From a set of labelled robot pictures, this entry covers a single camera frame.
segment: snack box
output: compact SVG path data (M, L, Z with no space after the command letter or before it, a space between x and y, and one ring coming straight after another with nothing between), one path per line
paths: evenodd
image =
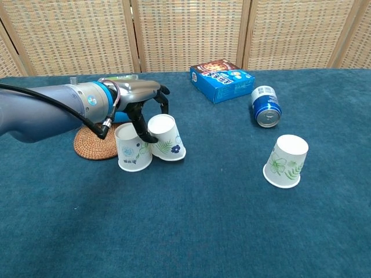
M213 103L251 94L255 82L255 77L225 59L193 65L190 74L194 86Z

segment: table surface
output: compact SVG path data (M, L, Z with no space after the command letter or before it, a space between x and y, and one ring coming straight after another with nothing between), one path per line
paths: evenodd
M273 128L257 125L250 95L212 104L187 72L140 74L170 89L187 156L138 173L79 157L76 130L33 144L0 137L0 277L369 277L371 71L251 73L276 90ZM147 120L157 113L145 105ZM262 174L283 134L310 146L292 189Z

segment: white label on can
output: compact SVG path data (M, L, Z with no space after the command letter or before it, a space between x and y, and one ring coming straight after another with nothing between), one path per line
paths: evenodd
M255 88L254 91L251 93L251 104L256 101L258 97L261 96L274 96L277 98L276 93L274 92L274 89L269 86L259 86L258 88Z

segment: beverage can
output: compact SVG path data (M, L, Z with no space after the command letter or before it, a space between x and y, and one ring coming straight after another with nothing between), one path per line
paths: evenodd
M251 93L254 118L262 127L273 127L281 119L282 111L272 87L259 86Z

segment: paper cup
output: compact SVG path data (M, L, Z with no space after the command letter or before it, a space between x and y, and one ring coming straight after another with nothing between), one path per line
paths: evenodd
M153 155L166 161L177 161L186 156L186 148L172 116L168 114L153 116L148 121L148 131L158 139L157 143L150 144Z
M122 170L137 172L152 162L148 143L136 133L132 123L124 123L115 131L118 165Z
M263 167L266 180L280 188L291 188L300 182L308 143L295 135L278 137L268 162Z

